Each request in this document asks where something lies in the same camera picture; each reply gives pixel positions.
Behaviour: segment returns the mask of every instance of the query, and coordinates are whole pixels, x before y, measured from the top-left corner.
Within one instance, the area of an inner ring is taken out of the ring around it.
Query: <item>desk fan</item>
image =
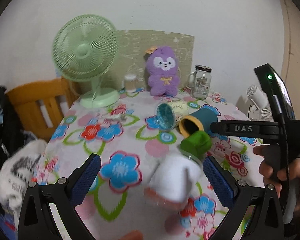
[[[268,99],[257,86],[252,85],[248,88],[247,97],[254,106],[249,114],[251,120],[273,122]]]
[[[57,33],[52,47],[56,69],[75,82],[91,82],[92,90],[81,96],[84,107],[109,106],[119,93],[101,88],[102,76],[118,51],[116,30],[98,15],[81,15],[67,22]]]

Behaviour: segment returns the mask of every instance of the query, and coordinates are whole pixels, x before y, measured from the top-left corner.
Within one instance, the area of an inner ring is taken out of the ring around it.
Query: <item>green fan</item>
[[[67,79],[91,82],[92,90],[81,96],[85,107],[109,106],[119,100],[117,90],[101,88],[102,76],[118,51],[116,30],[98,15],[81,15],[57,33],[52,48],[56,69]]]

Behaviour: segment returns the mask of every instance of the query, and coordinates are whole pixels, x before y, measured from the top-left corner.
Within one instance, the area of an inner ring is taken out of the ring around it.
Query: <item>chair backrest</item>
[[[50,140],[64,117],[56,97],[65,96],[69,108],[78,99],[71,92],[69,81],[64,78],[28,83],[10,90],[7,95],[24,129],[46,141]],[[53,127],[47,126],[39,100],[43,101]]]

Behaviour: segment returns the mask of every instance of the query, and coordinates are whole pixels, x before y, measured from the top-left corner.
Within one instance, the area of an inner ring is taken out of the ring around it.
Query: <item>stuffed animal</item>
[[[150,74],[148,85],[152,96],[176,96],[180,78],[177,76],[178,60],[168,46],[157,48],[149,56],[146,68]]]

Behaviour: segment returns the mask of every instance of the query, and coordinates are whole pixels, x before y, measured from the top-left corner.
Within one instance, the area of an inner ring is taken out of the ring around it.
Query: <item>screw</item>
[[[29,182],[29,187],[34,187],[35,186],[35,181],[31,181],[31,182]]]
[[[66,178],[60,178],[60,179],[58,179],[58,183],[59,183],[59,184],[65,184],[66,181],[67,181]]]
[[[268,184],[268,189],[274,190],[274,186],[272,184]]]
[[[245,185],[247,185],[247,183],[243,180],[243,179],[239,179],[238,180],[238,184],[242,187],[244,187]]]

